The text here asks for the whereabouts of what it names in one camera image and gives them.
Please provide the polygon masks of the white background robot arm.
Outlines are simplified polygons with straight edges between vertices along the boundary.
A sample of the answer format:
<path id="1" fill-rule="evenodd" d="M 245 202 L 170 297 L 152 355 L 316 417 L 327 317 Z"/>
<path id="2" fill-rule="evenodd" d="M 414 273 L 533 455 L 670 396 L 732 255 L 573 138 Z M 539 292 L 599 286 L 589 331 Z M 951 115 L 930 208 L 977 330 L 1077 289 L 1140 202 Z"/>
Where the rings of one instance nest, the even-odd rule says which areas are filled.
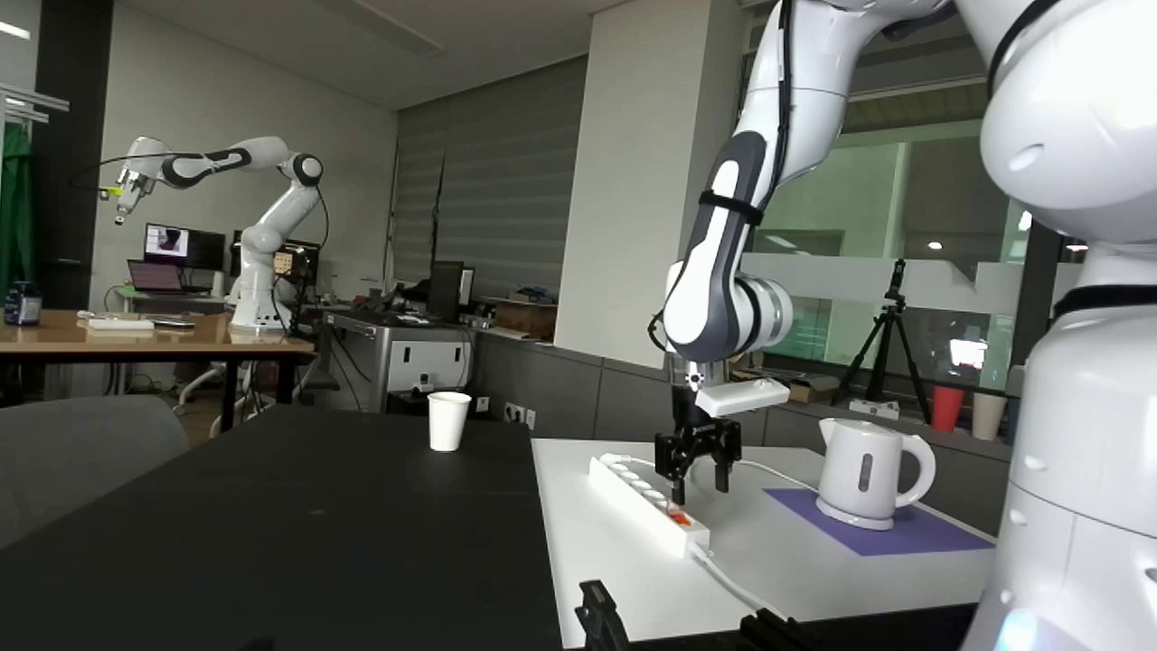
<path id="1" fill-rule="evenodd" d="M 239 232 L 239 270 L 229 289 L 237 331 L 286 331 L 292 311 L 274 292 L 274 254 L 321 198 L 327 162 L 290 149 L 274 135 L 244 138 L 220 149 L 170 149 L 134 138 L 116 154 L 116 179 L 100 189 L 116 215 L 131 215 L 155 189 L 190 190 L 220 172 L 274 172 L 280 190 L 266 208 L 251 208 Z"/>

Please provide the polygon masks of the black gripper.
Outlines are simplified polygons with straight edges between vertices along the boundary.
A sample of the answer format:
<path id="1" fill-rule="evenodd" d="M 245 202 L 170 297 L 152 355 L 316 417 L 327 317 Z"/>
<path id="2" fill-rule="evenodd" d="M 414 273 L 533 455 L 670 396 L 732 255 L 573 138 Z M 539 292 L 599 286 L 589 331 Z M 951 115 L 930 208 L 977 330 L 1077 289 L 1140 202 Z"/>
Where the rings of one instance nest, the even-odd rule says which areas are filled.
<path id="1" fill-rule="evenodd" d="M 655 438 L 655 466 L 673 472 L 673 502 L 689 502 L 689 466 L 698 455 L 716 459 L 716 489 L 732 491 L 736 466 L 743 459 L 743 425 L 716 419 L 695 403 L 689 386 L 673 390 L 673 431 Z"/>

